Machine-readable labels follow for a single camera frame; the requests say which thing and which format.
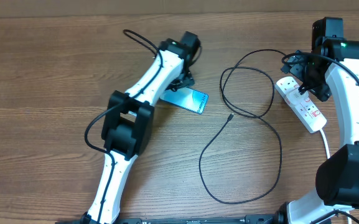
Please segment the blue Galaxy smartphone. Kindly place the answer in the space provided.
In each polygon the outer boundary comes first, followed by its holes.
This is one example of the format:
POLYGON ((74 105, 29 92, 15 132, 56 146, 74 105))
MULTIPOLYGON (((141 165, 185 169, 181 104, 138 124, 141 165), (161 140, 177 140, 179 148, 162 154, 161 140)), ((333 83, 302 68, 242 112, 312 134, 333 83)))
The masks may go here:
POLYGON ((202 114, 208 102, 208 95, 191 88, 181 88, 177 91, 166 90, 160 96, 162 101, 188 111, 202 114))

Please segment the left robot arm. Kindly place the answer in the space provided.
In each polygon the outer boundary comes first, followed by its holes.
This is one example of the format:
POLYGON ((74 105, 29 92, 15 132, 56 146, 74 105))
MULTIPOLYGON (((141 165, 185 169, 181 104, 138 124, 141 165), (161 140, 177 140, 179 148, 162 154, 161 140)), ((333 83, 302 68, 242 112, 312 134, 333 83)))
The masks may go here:
POLYGON ((102 152, 105 161, 95 199, 80 223, 118 219, 130 170, 151 138, 155 105, 165 91, 194 84, 190 67, 202 51, 200 39, 191 32, 185 32, 180 41, 166 39, 159 45, 132 30, 123 33, 150 50, 154 61, 131 88, 114 91, 107 109, 86 127, 86 144, 102 152))

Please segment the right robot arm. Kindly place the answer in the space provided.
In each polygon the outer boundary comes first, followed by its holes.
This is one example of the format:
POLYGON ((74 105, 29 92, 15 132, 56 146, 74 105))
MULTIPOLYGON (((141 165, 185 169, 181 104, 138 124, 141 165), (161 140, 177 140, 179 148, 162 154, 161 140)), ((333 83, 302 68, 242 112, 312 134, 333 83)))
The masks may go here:
POLYGON ((340 147, 318 168, 314 188, 281 205, 272 221, 329 223, 359 209, 359 41, 344 38, 341 18, 325 17, 313 23, 311 51, 286 55, 282 64, 276 90, 309 132, 327 122, 310 97, 334 100, 340 147))

